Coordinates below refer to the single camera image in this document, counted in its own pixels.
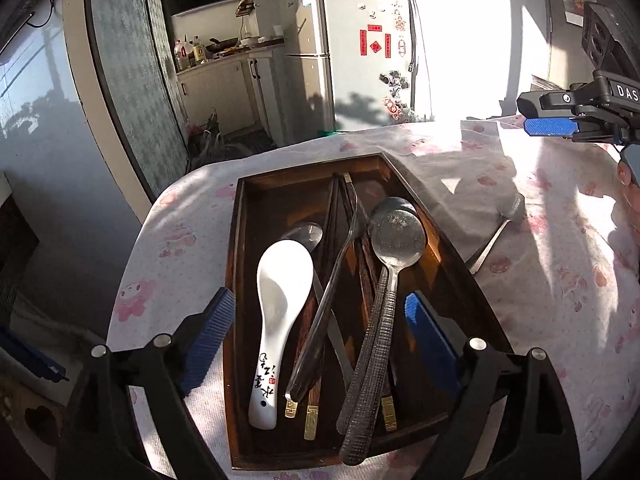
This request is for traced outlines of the person's right hand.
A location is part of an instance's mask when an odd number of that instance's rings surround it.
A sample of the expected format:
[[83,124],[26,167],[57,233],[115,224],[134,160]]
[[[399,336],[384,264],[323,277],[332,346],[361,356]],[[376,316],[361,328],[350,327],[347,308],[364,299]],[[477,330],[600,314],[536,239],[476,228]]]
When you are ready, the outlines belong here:
[[629,222],[636,230],[639,229],[639,187],[634,183],[634,177],[626,160],[621,158],[617,166],[617,177],[623,187],[623,196],[628,209]]

